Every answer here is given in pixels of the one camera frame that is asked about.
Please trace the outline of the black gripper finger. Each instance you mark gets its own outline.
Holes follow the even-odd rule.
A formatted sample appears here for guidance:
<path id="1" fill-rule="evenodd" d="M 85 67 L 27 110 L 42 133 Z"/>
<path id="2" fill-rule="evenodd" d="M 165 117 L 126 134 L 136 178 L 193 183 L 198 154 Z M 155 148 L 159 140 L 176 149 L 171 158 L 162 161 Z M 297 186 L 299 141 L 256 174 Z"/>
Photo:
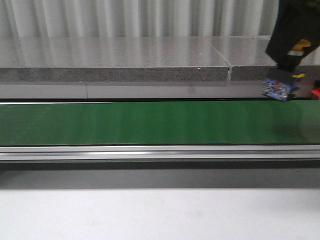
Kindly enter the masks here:
<path id="1" fill-rule="evenodd" d="M 320 2 L 280 0 L 266 54 L 278 69 L 294 72 L 302 59 L 320 46 Z"/>

